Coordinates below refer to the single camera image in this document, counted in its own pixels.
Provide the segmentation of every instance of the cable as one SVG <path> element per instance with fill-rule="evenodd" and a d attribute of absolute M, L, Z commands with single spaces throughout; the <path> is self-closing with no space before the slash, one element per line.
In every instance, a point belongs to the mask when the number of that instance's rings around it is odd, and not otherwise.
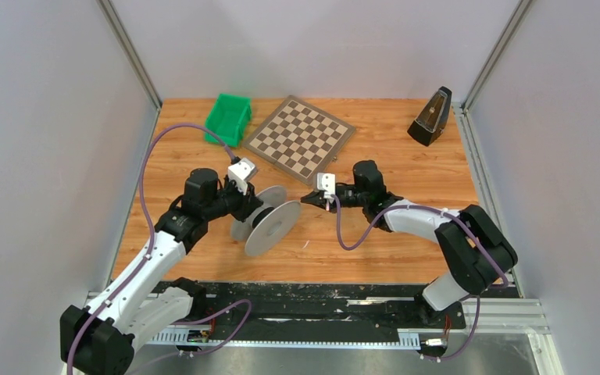
<path fill-rule="evenodd" d="M 369 234 L 369 232 L 373 229 L 373 226 L 376 225 L 378 220 L 380 220 L 380 218 L 383 217 L 384 214 L 389 213 L 390 211 L 394 211 L 396 209 L 418 209 L 421 211 L 428 211 L 430 213 L 435 213 L 438 215 L 446 216 L 448 219 L 454 221 L 456 223 L 456 225 L 458 225 L 461 228 L 461 230 L 463 230 L 466 233 L 468 238 L 470 238 L 470 240 L 475 244 L 475 247 L 477 247 L 477 250 L 480 251 L 480 253 L 484 256 L 484 258 L 487 260 L 487 262 L 489 262 L 489 264 L 491 264 L 491 267 L 493 267 L 495 272 L 502 279 L 502 285 L 500 285 L 500 286 L 491 285 L 491 288 L 503 289 L 503 288 L 507 288 L 509 286 L 509 280 L 507 280 L 507 276 L 505 275 L 504 272 L 502 272 L 502 270 L 500 269 L 500 266 L 498 266 L 498 264 L 493 260 L 491 255 L 484 248 L 484 246 L 482 246 L 482 244 L 480 243 L 480 240 L 477 239 L 477 236 L 470 230 L 470 228 L 468 228 L 468 226 L 463 221 L 461 221 L 461 219 L 452 215 L 449 212 L 443 212 L 440 209 L 436 209 L 434 207 L 429 207 L 427 205 L 391 205 L 389 207 L 386 207 L 385 209 L 382 209 L 378 213 L 378 215 L 376 215 L 373 218 L 373 220 L 371 220 L 369 227 L 366 228 L 366 230 L 362 234 L 362 237 L 353 246 L 347 246 L 344 243 L 344 240 L 341 238 L 341 203 L 339 202 L 339 198 L 336 195 L 332 195 L 332 198 L 334 198 L 334 201 L 337 203 L 337 240 L 339 241 L 339 244 L 341 245 L 341 247 L 344 250 L 350 251 L 350 250 L 353 250 L 353 249 L 357 248 L 358 246 L 360 246 L 364 242 L 364 240 L 365 240 L 366 236 Z"/>
<path fill-rule="evenodd" d="M 448 361 L 450 359 L 454 359 L 454 358 L 458 357 L 459 355 L 461 355 L 461 353 L 463 353 L 463 351 L 466 350 L 468 345 L 470 345 L 470 342 L 473 340 L 473 336 L 475 335 L 475 329 L 477 328 L 477 321 L 480 319 L 480 305 L 481 305 L 481 300 L 480 300 L 480 296 L 478 295 L 477 296 L 477 308 L 475 309 L 475 319 L 473 319 L 473 327 L 470 328 L 470 333 L 468 334 L 466 341 L 463 342 L 463 345 L 461 345 L 461 348 L 459 348 L 459 350 L 457 350 L 456 352 L 453 352 L 450 355 L 446 355 L 443 357 L 433 357 L 431 355 L 423 355 L 423 356 L 420 356 L 420 358 L 428 358 L 435 362 L 442 362 L 442 361 Z"/>
<path fill-rule="evenodd" d="M 160 140 L 160 138 L 162 138 L 165 134 L 169 133 L 170 131 L 181 128 L 181 127 L 191 127 L 193 129 L 199 129 L 199 130 L 205 131 L 206 133 L 210 134 L 213 138 L 215 138 L 220 143 L 220 145 L 222 145 L 222 147 L 224 147 L 224 151 L 227 152 L 232 163 L 235 163 L 235 160 L 236 160 L 236 155 L 234 155 L 234 153 L 231 151 L 229 146 L 226 143 L 224 143 L 222 138 L 220 138 L 220 136 L 213 133 L 212 131 L 208 130 L 206 127 L 202 127 L 201 125 L 197 125 L 194 123 L 177 123 L 175 125 L 167 127 L 165 130 L 162 130 L 161 132 L 159 132 L 157 137 L 155 137 L 152 140 L 151 144 L 148 146 L 148 150 L 146 151 L 146 154 L 144 156 L 144 161 L 141 164 L 141 171 L 139 172 L 139 179 L 137 182 L 137 186 L 138 186 L 138 190 L 139 190 L 139 203 L 141 204 L 141 210 L 143 211 L 144 217 L 146 218 L 146 223 L 148 224 L 148 232 L 149 232 L 149 236 L 150 236 L 149 237 L 150 239 L 148 240 L 148 247 L 147 247 L 147 250 L 145 253 L 146 255 L 150 255 L 152 253 L 153 249 L 155 248 L 155 226 L 153 225 L 153 222 L 151 220 L 151 215 L 148 212 L 148 207 L 146 206 L 146 201 L 144 200 L 144 172 L 146 170 L 146 165 L 148 164 L 148 159 L 151 157 L 153 148 L 155 147 L 155 145 L 157 145 L 157 142 Z M 128 276 L 123 281 L 123 283 L 121 283 L 116 289 L 114 289 L 114 291 L 109 295 L 109 297 L 107 297 L 107 299 L 105 301 L 106 302 L 113 301 L 116 298 L 116 296 L 132 281 L 132 279 L 134 279 L 134 277 L 136 277 L 139 274 L 139 272 L 144 267 L 144 265 L 146 264 L 147 261 L 148 260 L 145 257 L 142 257 L 141 261 L 134 268 L 134 271 L 132 271 L 130 276 Z M 77 347 L 79 346 L 79 342 L 80 342 L 81 338 L 84 336 L 84 334 L 86 333 L 86 330 L 91 325 L 91 323 L 93 323 L 95 318 L 97 318 L 98 315 L 100 315 L 100 313 L 102 313 L 102 311 L 106 307 L 107 307 L 107 305 L 104 302 L 102 304 L 100 304 L 100 306 L 98 306 L 98 308 L 95 309 L 95 311 L 86 320 L 86 323 L 84 323 L 84 325 L 81 326 L 81 328 L 77 332 L 77 336 L 75 336 L 73 343 L 70 346 L 70 351 L 68 352 L 67 372 L 66 372 L 67 375 L 73 375 L 74 356 L 75 356 L 75 353 L 77 352 Z"/>
<path fill-rule="evenodd" d="M 234 336 L 238 333 L 238 331 L 242 328 L 242 326 L 245 324 L 245 321 L 247 320 L 247 318 L 249 317 L 249 314 L 252 312 L 252 302 L 249 301 L 248 299 L 241 299 L 240 301 L 236 301 L 230 305 L 228 305 L 227 307 L 225 307 L 224 309 L 221 309 L 218 312 L 215 312 L 214 314 L 212 314 L 211 316 L 207 316 L 206 318 L 203 318 L 201 320 L 196 320 L 194 322 L 176 322 L 174 324 L 178 325 L 186 325 L 186 326 L 194 326 L 197 324 L 201 324 L 201 323 L 205 323 L 207 321 L 213 320 L 215 318 L 217 318 L 218 316 L 226 313 L 227 311 L 231 310 L 232 308 L 241 305 L 243 303 L 246 303 L 248 305 L 247 307 L 247 312 L 245 313 L 245 316 L 242 317 L 242 320 L 240 321 L 240 323 L 237 325 L 236 329 L 231 332 L 231 334 L 224 339 L 224 341 L 220 342 L 218 345 L 215 345 L 214 347 L 208 349 L 208 350 L 201 350 L 200 352 L 191 352 L 190 357 L 194 357 L 196 355 L 204 355 L 204 354 L 210 354 L 212 352 L 215 352 L 217 350 L 219 350 L 220 348 L 222 348 L 224 345 L 228 344 L 229 341 L 231 341 Z M 157 363 L 159 361 L 163 361 L 164 359 L 168 359 L 171 357 L 178 357 L 183 355 L 184 352 L 173 352 L 173 353 L 168 353 L 165 355 L 161 355 L 155 359 L 152 359 L 150 362 L 147 362 L 141 366 L 139 366 L 137 369 L 134 369 L 132 371 L 129 371 L 127 373 L 127 375 L 132 375 L 134 373 L 138 373 L 139 371 L 143 370 L 146 367 L 149 367 L 150 365 Z"/>

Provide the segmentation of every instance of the green plastic bin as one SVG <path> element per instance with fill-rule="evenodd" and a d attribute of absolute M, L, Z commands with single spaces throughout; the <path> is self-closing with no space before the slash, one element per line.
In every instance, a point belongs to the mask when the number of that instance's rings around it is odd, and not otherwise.
<path fill-rule="evenodd" d="M 219 135 L 227 145 L 238 146 L 247 123 L 252 119 L 251 103 L 250 98 L 220 94 L 208 118 L 205 119 L 205 127 Z M 218 143 L 208 134 L 205 135 L 205 139 L 211 143 Z"/>

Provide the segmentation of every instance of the gray wall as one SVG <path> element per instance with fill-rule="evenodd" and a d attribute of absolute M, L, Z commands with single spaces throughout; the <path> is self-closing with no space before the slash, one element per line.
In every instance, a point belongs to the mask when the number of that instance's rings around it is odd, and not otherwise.
<path fill-rule="evenodd" d="M 59 373 L 103 285 L 155 110 L 96 1 L 0 0 L 0 374 Z"/>
<path fill-rule="evenodd" d="M 518 0 L 114 0 L 164 98 L 463 98 Z"/>
<path fill-rule="evenodd" d="M 600 2 L 535 1 L 471 114 L 520 283 L 600 373 Z"/>

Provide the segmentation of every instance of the checkered board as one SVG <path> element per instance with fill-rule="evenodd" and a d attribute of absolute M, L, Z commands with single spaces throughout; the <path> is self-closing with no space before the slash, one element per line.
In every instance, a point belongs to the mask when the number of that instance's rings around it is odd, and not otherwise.
<path fill-rule="evenodd" d="M 355 128 L 289 96 L 245 140 L 245 148 L 305 184 L 323 172 Z"/>

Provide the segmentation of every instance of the wooden table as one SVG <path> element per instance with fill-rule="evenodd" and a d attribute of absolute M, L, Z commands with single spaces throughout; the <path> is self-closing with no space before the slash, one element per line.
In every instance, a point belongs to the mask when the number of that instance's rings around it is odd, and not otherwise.
<path fill-rule="evenodd" d="M 413 202 L 461 209 L 477 202 L 455 121 L 450 118 L 443 135 L 430 147 L 415 142 L 406 133 L 408 125 L 426 100 L 306 99 L 357 128 L 355 134 L 327 171 L 337 181 L 352 183 L 352 167 L 359 160 L 375 160 L 387 188 Z M 180 122 L 203 124 L 214 99 L 169 99 L 164 102 L 157 134 Z M 282 99 L 252 101 L 253 117 L 245 136 L 282 102 Z M 247 157 L 259 168 L 252 183 L 257 191 L 281 184 L 289 199 L 300 199 L 311 188 L 276 170 L 270 163 L 243 148 L 236 155 Z M 185 179 L 194 168 L 208 167 L 223 176 L 228 157 L 218 145 L 203 140 L 203 133 L 179 129 L 168 133 L 155 148 L 145 174 L 145 195 L 153 222 L 182 193 Z M 336 217 L 310 205 L 302 205 L 298 223 L 286 238 L 259 257 L 245 255 L 242 242 L 229 237 L 230 216 L 211 222 L 209 232 L 190 254 L 166 275 L 166 279 L 295 281 L 316 283 L 428 283 L 447 266 L 437 245 L 408 234 L 373 230 L 356 250 L 347 252 L 337 243 Z M 347 244 L 355 242 L 368 223 L 361 209 L 347 209 L 342 233 Z M 130 213 L 116 260 L 114 277 L 148 240 L 148 229 L 138 204 Z"/>

